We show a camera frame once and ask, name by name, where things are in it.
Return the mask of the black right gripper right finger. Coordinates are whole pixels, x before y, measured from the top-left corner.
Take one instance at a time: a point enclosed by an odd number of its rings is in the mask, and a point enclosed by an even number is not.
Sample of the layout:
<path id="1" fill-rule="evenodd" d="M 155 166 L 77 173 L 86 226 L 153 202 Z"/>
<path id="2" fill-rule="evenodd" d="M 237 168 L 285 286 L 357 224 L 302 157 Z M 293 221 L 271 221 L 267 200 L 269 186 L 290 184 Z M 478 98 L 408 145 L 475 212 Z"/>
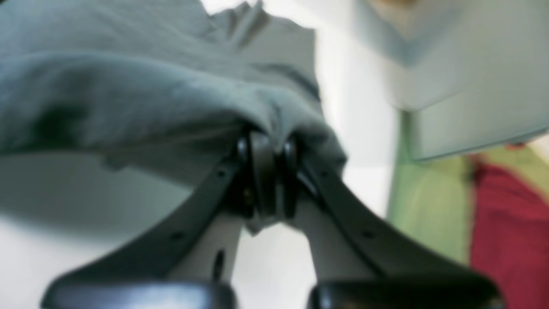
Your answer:
<path id="1" fill-rule="evenodd" d="M 296 139 L 282 158 L 297 195 L 287 223 L 306 236 L 317 278 L 308 309 L 504 308 L 491 280 L 386 223 Z"/>

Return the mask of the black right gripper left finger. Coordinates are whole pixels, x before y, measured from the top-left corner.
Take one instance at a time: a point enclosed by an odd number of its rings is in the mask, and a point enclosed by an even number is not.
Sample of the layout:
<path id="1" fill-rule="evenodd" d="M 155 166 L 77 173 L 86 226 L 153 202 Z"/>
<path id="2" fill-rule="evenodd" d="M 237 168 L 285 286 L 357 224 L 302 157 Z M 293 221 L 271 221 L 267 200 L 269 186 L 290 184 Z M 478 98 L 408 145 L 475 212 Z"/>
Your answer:
<path id="1" fill-rule="evenodd" d="M 230 286 L 241 230 L 277 220 L 275 154 L 250 132 L 192 195 L 112 253 L 64 274 L 43 309 L 236 309 Z"/>

